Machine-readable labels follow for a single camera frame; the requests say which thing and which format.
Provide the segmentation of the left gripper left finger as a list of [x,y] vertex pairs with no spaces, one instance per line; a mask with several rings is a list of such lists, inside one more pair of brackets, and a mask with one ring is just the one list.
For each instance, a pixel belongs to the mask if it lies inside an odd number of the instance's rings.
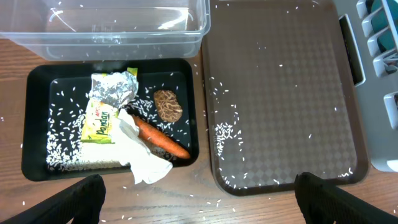
[[4,223],[100,222],[106,187],[102,176],[90,175]]

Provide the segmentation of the brown food scrap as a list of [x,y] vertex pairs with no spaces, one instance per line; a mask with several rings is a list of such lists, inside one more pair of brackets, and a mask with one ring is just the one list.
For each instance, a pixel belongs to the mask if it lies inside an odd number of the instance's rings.
[[155,107],[159,117],[170,123],[182,117],[183,109],[178,103],[176,94],[171,90],[158,90],[154,93]]

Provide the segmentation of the white tissue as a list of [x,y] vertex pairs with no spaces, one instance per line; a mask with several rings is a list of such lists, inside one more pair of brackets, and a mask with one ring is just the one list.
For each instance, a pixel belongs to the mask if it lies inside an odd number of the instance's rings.
[[119,111],[110,136],[116,147],[119,163],[130,165],[136,184],[153,184],[164,178],[173,168],[171,162],[151,153],[139,138],[139,128],[126,110]]

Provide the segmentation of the orange carrot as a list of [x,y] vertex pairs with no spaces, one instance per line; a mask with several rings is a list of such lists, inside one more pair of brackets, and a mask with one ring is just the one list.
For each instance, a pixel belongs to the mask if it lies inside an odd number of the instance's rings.
[[132,115],[135,125],[139,128],[139,137],[143,140],[149,141],[155,146],[161,147],[166,152],[169,152],[181,159],[190,159],[191,156],[179,144],[167,137],[163,132],[159,131],[149,123],[143,121],[137,116]]

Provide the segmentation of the dark blue plate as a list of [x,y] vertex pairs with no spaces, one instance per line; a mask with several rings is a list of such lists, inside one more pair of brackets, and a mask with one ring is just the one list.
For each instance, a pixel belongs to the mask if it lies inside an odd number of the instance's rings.
[[[387,4],[389,6],[392,18],[394,20],[394,24],[397,26],[397,1],[396,0],[387,0]],[[374,12],[376,9],[382,6],[381,0],[374,0],[371,4],[371,12]],[[382,9],[379,11],[372,19],[371,24],[373,26],[373,31],[375,33],[380,30],[386,28],[388,26],[388,20],[386,17],[385,11]],[[377,38],[377,44],[379,46],[379,50],[381,52],[385,52],[387,50],[393,49],[395,47],[395,42],[393,39],[392,32],[390,30],[385,31]]]

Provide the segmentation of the yellow green snack wrapper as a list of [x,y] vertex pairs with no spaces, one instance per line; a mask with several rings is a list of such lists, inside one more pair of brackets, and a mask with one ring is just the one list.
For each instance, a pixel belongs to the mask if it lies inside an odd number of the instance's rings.
[[81,142],[112,144],[111,132],[119,109],[132,101],[138,92],[137,68],[124,72],[93,73],[85,110]]

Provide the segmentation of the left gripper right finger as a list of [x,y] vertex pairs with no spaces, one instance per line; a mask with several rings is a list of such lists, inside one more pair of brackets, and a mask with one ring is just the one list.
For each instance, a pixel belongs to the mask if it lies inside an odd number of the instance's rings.
[[397,223],[397,217],[309,172],[296,176],[294,192],[306,223]]

